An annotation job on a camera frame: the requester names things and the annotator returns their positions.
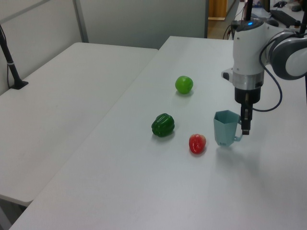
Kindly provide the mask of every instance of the desk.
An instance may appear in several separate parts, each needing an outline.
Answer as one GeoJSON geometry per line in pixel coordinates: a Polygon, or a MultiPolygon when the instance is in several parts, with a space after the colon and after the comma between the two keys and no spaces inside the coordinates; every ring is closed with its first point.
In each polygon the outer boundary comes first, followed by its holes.
{"type": "MultiPolygon", "coordinates": [[[[238,5],[238,9],[236,11],[236,17],[235,17],[235,20],[239,21],[241,20],[241,17],[242,17],[242,9],[245,5],[245,2],[240,2],[239,5],[238,5]]],[[[289,16],[295,18],[296,20],[299,20],[299,21],[302,21],[303,20],[303,16],[304,16],[304,12],[303,11],[299,11],[299,12],[293,12],[292,10],[290,10],[288,7],[282,7],[282,8],[271,8],[272,10],[281,10],[285,13],[287,13],[289,16]]],[[[280,23],[279,25],[280,27],[284,27],[285,28],[285,25],[283,25],[282,23],[280,23]]]]}
{"type": "Polygon", "coordinates": [[[76,43],[0,97],[0,198],[28,206],[156,54],[76,43]]]}
{"type": "MultiPolygon", "coordinates": [[[[233,65],[232,41],[170,37],[11,230],[305,230],[307,109],[304,79],[278,81],[281,106],[254,113],[251,134],[230,148],[214,140],[216,111],[239,113],[221,71],[233,65]],[[179,95],[178,76],[194,80],[179,95]],[[169,113],[175,131],[152,134],[169,113]],[[207,138],[205,154],[189,137],[207,138]]],[[[256,108],[278,101],[265,76],[256,108]]]]}

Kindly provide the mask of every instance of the green apple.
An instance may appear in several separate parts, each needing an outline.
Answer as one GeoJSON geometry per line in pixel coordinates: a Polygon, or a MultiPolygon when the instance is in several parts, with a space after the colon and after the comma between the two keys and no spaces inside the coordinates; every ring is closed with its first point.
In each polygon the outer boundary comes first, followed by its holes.
{"type": "Polygon", "coordinates": [[[175,83],[175,87],[179,93],[187,94],[193,87],[193,81],[187,76],[180,76],[175,83]]]}

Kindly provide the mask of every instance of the mug handle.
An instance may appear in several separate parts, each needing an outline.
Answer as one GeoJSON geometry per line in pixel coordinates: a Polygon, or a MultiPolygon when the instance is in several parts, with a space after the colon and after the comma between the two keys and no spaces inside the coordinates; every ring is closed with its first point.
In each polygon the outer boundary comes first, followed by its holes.
{"type": "MultiPolygon", "coordinates": [[[[241,125],[241,117],[239,117],[238,124],[241,125]]],[[[243,137],[243,133],[239,137],[235,136],[235,141],[240,141],[242,137],[243,137]]]]}

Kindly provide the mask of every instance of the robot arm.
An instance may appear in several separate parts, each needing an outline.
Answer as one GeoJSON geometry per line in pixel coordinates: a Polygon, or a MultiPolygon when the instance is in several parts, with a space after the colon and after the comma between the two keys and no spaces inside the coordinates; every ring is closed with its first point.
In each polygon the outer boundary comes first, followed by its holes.
{"type": "Polygon", "coordinates": [[[264,82],[263,65],[271,64],[277,76],[294,80],[307,74],[307,38],[298,38],[292,31],[268,25],[262,21],[241,24],[234,37],[234,66],[222,77],[235,87],[235,100],[241,104],[243,135],[248,135],[252,120],[252,106],[260,100],[264,82]]]}

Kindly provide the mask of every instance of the light blue mug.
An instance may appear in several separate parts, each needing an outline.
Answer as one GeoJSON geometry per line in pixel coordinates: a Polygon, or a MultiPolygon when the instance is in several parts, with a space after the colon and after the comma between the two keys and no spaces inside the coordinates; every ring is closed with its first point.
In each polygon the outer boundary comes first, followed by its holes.
{"type": "Polygon", "coordinates": [[[219,111],[214,116],[214,136],[219,146],[230,146],[235,141],[240,141],[240,137],[236,137],[236,126],[241,124],[240,116],[229,110],[219,111]]]}

